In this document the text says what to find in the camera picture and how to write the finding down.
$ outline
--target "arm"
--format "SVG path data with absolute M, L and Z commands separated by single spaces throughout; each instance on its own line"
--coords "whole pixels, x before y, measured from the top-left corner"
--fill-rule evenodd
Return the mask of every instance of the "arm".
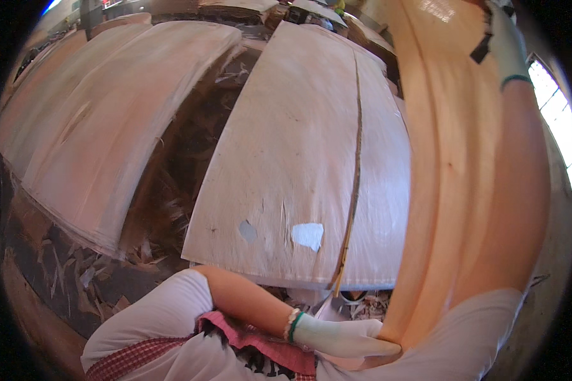
M 524 291 L 541 250 L 550 179 L 541 115 L 525 64 L 519 31 L 493 3 L 490 50 L 503 78 L 503 130 L 496 151 L 494 200 L 485 243 L 451 307 L 499 288 Z
M 195 266 L 208 280 L 214 306 L 226 315 L 281 338 L 292 307 L 248 279 L 212 266 Z
M 212 266 L 196 266 L 206 277 L 214 306 L 226 315 L 282 338 L 292 308 L 263 288 L 232 272 Z M 382 324 L 379 320 L 321 321 L 304 314 L 294 327 L 294 340 L 336 357 L 393 355 L 397 344 L 376 339 Z

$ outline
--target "bracelet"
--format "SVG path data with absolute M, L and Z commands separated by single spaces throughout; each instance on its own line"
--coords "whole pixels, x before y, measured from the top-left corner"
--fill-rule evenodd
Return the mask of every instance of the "bracelet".
M 305 314 L 305 312 L 299 312 L 299 314 L 296 316 L 296 319 L 294 322 L 292 322 L 292 324 L 290 324 L 290 332 L 288 334 L 288 340 L 289 343 L 294 343 L 295 339 L 293 338 L 293 335 L 295 333 L 295 328 L 296 328 L 296 324 L 299 322 L 299 319 L 301 318 L 301 316 L 303 316 Z
M 286 327 L 284 327 L 284 336 L 283 336 L 284 341 L 288 341 L 289 343 L 292 343 L 292 341 L 289 340 L 290 330 L 292 329 L 292 326 L 293 326 L 293 323 L 295 322 L 295 320 L 298 320 L 298 316 L 300 313 L 301 313 L 300 309 L 294 309 L 294 310 L 292 310 L 292 312 L 288 316 L 288 324 L 286 324 Z
M 534 86 L 534 83 L 532 82 L 532 80 L 529 77 L 522 76 L 521 74 L 514 74 L 512 76 L 508 76 L 507 78 L 504 78 L 504 80 L 502 81 L 502 85 L 500 85 L 500 91 L 504 90 L 504 86 L 506 86 L 507 82 L 510 82 L 511 80 L 514 80 L 514 79 L 524 80 L 526 82 L 531 83 L 532 86 Z

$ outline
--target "white paper patch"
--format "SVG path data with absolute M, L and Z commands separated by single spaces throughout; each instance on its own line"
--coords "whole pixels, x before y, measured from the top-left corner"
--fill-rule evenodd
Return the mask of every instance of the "white paper patch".
M 248 220 L 242 221 L 240 224 L 240 234 L 249 244 L 252 244 L 257 237 L 256 229 L 250 225 Z
M 323 235 L 324 226 L 322 224 L 300 224 L 292 228 L 292 240 L 311 248 L 315 252 L 320 250 Z

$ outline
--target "window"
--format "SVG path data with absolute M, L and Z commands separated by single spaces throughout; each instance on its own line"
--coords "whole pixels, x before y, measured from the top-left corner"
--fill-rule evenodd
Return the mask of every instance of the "window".
M 542 117 L 557 142 L 567 168 L 572 187 L 572 110 L 564 93 L 538 60 L 529 67 L 529 76 L 534 83 L 534 92 Z

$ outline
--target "black tape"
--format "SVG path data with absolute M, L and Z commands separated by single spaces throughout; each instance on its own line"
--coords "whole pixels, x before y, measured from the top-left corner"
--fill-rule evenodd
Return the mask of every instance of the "black tape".
M 504 6 L 502 10 L 506 13 L 508 17 L 512 17 L 515 14 L 515 9 L 513 7 Z M 486 24 L 486 31 L 485 36 L 480 41 L 479 45 L 470 53 L 470 58 L 473 59 L 478 65 L 483 62 L 483 59 L 489 53 L 489 40 L 491 39 L 492 35 L 492 14 L 491 12 L 485 13 L 485 24 Z

